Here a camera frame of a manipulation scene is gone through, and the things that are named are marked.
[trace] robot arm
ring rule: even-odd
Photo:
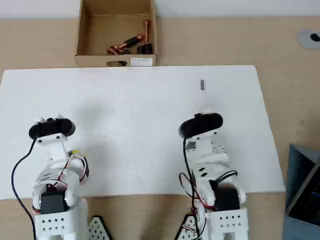
[[[198,198],[194,205],[200,237],[194,239],[223,240],[228,234],[233,240],[247,240],[248,215],[242,207],[246,193],[237,180],[238,172],[229,167],[226,147],[219,141],[222,124],[217,113],[197,114],[180,128],[187,138],[185,151],[193,178],[190,182]]]
[[[29,131],[50,153],[33,187],[35,230],[41,240],[88,239],[88,204],[79,195],[80,185],[88,180],[88,162],[80,152],[66,151],[64,146],[74,131],[74,124],[65,118],[49,118]]]

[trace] white label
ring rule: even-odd
[[[152,66],[153,59],[146,57],[131,58],[131,66]]]

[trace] white foam board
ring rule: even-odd
[[[200,80],[205,91],[200,90]],[[210,107],[248,193],[284,191],[273,135],[254,66],[168,66],[6,70],[0,86],[0,199],[14,198],[10,176],[41,117],[75,123],[66,149],[81,150],[90,167],[85,196],[184,194],[180,124]],[[15,174],[23,198],[46,166],[35,145]]]

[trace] table surface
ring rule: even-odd
[[[320,17],[167,18],[157,25],[158,66],[256,66],[284,178],[289,143],[320,150],[320,51],[296,40],[302,29],[319,30]],[[5,69],[76,67],[76,31],[76,19],[1,20],[0,76]],[[285,194],[247,198],[250,239],[282,239]],[[102,215],[115,240],[172,240],[191,206],[177,195],[94,197],[88,203],[89,217]],[[17,201],[0,201],[0,232],[4,239],[31,239]]]

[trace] open cardboard box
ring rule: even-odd
[[[107,48],[120,45],[138,33],[144,33],[143,21],[149,19],[149,39],[153,53],[109,55]],[[79,67],[155,66],[157,59],[157,28],[154,0],[82,0],[78,22],[75,60]]]

